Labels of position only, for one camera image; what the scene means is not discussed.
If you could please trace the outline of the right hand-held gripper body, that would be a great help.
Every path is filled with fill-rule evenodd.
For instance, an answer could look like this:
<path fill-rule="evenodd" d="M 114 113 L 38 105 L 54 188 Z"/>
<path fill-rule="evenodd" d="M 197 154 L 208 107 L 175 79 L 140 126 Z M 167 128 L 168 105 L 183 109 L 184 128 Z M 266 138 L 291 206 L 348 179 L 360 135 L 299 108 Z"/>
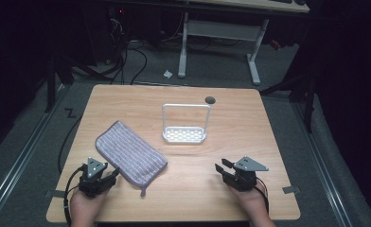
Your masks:
<path fill-rule="evenodd" d="M 269 170 L 269 168 L 248 156 L 244 156 L 235 162 L 233 169 L 235 172 L 228 172 L 226 176 L 222 176 L 222 180 L 240 192 L 250 191 L 256 186 L 256 173 L 258 171 Z"/>

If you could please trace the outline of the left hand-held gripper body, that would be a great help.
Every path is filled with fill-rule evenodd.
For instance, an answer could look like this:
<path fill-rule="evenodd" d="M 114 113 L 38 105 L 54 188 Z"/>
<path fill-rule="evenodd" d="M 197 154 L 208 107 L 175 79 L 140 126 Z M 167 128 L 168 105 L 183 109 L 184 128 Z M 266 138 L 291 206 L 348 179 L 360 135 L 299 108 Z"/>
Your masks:
<path fill-rule="evenodd" d="M 102 177 L 103 172 L 102 163 L 89 157 L 85 169 L 79 178 L 79 190 L 87 197 L 94 198 L 115 185 L 116 178 L 113 178 L 111 174 Z"/>

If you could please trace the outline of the purple striped cloth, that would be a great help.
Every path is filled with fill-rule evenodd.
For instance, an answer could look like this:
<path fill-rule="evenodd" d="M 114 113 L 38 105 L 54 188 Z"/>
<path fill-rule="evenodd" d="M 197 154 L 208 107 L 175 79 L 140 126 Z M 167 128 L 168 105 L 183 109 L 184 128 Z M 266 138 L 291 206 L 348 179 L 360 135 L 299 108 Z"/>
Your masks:
<path fill-rule="evenodd" d="M 141 197 L 168 165 L 164 155 L 120 121 L 102 133 L 95 146 L 126 181 L 141 189 Z"/>

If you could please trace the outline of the person's right hand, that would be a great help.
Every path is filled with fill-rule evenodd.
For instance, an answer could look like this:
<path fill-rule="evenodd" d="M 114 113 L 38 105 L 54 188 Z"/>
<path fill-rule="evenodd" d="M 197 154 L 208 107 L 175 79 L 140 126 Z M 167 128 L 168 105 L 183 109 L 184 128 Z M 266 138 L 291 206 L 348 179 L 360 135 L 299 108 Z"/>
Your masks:
<path fill-rule="evenodd" d="M 240 192 L 231 186 L 229 186 L 229 190 L 235 195 L 238 203 L 254 225 L 260 226 L 265 222 L 271 221 L 263 196 L 263 193 L 265 192 L 264 186 L 261 183 L 256 185 L 256 189 L 250 191 Z"/>

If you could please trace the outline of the person's left hand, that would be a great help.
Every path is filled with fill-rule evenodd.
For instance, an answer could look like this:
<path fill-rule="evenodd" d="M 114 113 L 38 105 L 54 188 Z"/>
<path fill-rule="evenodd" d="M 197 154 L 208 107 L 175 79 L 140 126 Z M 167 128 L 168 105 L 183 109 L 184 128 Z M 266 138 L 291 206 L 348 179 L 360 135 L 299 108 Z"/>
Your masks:
<path fill-rule="evenodd" d="M 109 191 L 106 190 L 94 198 L 90 198 L 80 190 L 75 189 L 69 205 L 71 222 L 76 219 L 88 219 L 95 222 L 108 193 Z"/>

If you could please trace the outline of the white drying rack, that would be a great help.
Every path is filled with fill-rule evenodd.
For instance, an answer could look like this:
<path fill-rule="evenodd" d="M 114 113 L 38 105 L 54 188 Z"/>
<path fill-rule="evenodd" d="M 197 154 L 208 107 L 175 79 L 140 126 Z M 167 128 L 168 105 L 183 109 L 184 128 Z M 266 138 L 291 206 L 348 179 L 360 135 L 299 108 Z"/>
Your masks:
<path fill-rule="evenodd" d="M 203 143 L 210 113 L 211 107 L 207 104 L 164 104 L 163 138 L 170 144 Z"/>

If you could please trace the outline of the black metal stand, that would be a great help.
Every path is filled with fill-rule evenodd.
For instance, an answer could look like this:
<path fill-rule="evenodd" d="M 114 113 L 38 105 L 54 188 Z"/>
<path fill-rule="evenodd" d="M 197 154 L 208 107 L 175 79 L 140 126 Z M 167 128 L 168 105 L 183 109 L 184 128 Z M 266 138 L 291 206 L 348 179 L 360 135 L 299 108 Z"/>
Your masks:
<path fill-rule="evenodd" d="M 52 111 L 56 102 L 56 78 L 59 78 L 64 85 L 71 85 L 74 82 L 74 77 L 71 73 L 69 59 L 61 54 L 53 54 L 47 62 L 47 113 Z"/>
<path fill-rule="evenodd" d="M 315 94 L 316 74 L 306 73 L 289 79 L 283 79 L 281 82 L 273 85 L 267 89 L 260 91 L 262 96 L 267 96 L 275 91 L 290 91 L 289 101 L 305 103 L 305 110 L 303 113 L 303 123 L 306 130 L 312 133 L 311 118 L 313 113 L 313 101 Z"/>

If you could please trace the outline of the white-legged desk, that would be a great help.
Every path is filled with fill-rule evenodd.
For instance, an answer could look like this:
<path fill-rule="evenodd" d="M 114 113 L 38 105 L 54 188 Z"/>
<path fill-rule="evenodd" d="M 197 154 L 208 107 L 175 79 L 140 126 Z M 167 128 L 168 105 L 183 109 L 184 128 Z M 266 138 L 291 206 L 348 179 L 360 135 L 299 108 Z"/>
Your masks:
<path fill-rule="evenodd" d="M 299 3 L 299 0 L 185 0 L 185 5 L 191 7 L 196 3 L 198 7 L 229 7 L 235 9 L 253 9 L 257 12 L 280 12 L 298 15 L 309 13 L 309 6 Z M 190 19 L 188 13 L 184 14 L 182 49 L 179 59 L 178 77 L 186 76 L 187 62 L 187 38 L 189 36 L 219 38 L 253 42 L 251 52 L 246 55 L 250 75 L 254 85 L 260 84 L 259 74 L 256 68 L 256 55 L 269 24 L 269 17 L 265 16 L 259 26 L 238 25 L 225 22 L 214 22 L 212 20 Z"/>

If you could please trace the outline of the metal floor rail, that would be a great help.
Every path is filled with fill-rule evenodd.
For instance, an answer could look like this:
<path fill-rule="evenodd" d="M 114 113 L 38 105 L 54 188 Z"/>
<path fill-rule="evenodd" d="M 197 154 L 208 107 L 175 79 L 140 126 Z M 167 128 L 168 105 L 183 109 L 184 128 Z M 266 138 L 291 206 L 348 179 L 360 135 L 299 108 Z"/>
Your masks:
<path fill-rule="evenodd" d="M 291 108 L 297 117 L 300 128 L 302 129 L 306 137 L 306 140 L 309 143 L 309 150 L 313 161 L 313 165 L 317 171 L 322 187 L 327 196 L 328 203 L 331 206 L 331 209 L 335 215 L 335 218 L 337 219 L 339 226 L 353 227 L 351 219 L 345 210 L 345 206 L 340 196 L 339 190 L 337 189 L 335 183 L 332 180 L 331 175 L 329 174 L 329 171 L 321 155 L 319 147 L 313 137 L 313 134 L 308 131 L 305 125 L 304 114 L 303 111 L 301 110 L 300 105 L 292 103 Z"/>
<path fill-rule="evenodd" d="M 12 129 L 0 145 L 0 210 L 19 181 L 45 127 L 57 105 L 66 96 L 70 85 L 59 85 L 56 100 L 47 106 L 48 92 L 42 88 L 38 96 L 19 114 Z"/>

